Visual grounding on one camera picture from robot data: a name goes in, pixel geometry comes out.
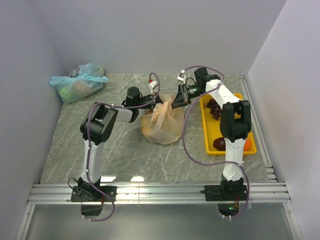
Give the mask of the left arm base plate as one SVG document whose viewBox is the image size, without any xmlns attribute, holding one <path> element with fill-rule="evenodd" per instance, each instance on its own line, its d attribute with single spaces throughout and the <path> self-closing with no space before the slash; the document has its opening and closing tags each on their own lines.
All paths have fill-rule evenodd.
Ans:
<svg viewBox="0 0 320 240">
<path fill-rule="evenodd" d="M 109 198 L 93 189 L 93 193 L 85 191 L 78 186 L 75 186 L 72 190 L 70 201 L 74 203 L 85 203 L 85 202 L 114 202 L 117 194 L 116 186 L 101 186 L 100 190 L 104 192 Z"/>
</svg>

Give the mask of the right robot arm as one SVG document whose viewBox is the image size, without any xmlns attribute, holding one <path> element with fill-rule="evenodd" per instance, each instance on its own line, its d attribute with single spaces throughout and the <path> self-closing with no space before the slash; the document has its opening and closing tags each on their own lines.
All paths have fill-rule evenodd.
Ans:
<svg viewBox="0 0 320 240">
<path fill-rule="evenodd" d="M 233 200 L 241 194 L 249 195 L 249 179 L 244 171 L 244 147 L 252 129 L 251 105 L 236 97 L 225 85 L 225 76 L 217 71 L 208 73 L 209 67 L 194 66 L 195 84 L 187 86 L 185 70 L 177 80 L 181 82 L 173 107 L 194 106 L 206 95 L 211 95 L 221 108 L 219 129 L 225 141 L 225 161 L 218 194 L 224 200 Z"/>
</svg>

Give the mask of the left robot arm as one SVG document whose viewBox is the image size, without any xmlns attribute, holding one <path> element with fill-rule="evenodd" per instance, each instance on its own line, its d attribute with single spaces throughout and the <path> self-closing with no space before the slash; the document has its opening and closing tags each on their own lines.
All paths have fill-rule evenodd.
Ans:
<svg viewBox="0 0 320 240">
<path fill-rule="evenodd" d="M 119 106 L 102 102 L 93 104 L 80 125 L 85 155 L 83 170 L 77 180 L 80 192 L 89 201 L 95 201 L 103 195 L 100 189 L 102 150 L 115 123 L 134 122 L 140 109 L 153 109 L 159 99 L 158 90 L 143 96 L 139 88 L 134 86 L 127 90 L 126 98 Z"/>
</svg>

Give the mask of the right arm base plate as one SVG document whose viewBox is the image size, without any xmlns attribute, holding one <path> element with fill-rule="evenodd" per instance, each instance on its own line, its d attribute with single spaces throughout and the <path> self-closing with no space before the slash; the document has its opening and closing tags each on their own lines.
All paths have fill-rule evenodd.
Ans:
<svg viewBox="0 0 320 240">
<path fill-rule="evenodd" d="M 245 201 L 248 196 L 247 187 L 243 185 L 239 189 L 223 189 L 220 185 L 205 185 L 202 193 L 205 195 L 207 202 L 221 201 Z"/>
</svg>

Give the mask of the orange translucent plastic bag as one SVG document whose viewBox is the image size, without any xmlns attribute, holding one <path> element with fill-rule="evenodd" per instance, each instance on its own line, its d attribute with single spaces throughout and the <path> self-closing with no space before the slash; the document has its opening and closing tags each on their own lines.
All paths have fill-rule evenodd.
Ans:
<svg viewBox="0 0 320 240">
<path fill-rule="evenodd" d="M 169 145 L 177 142 L 182 136 L 184 110 L 173 108 L 173 94 L 160 93 L 160 100 L 153 110 L 146 110 L 140 117 L 140 129 L 143 136 L 150 142 Z"/>
</svg>

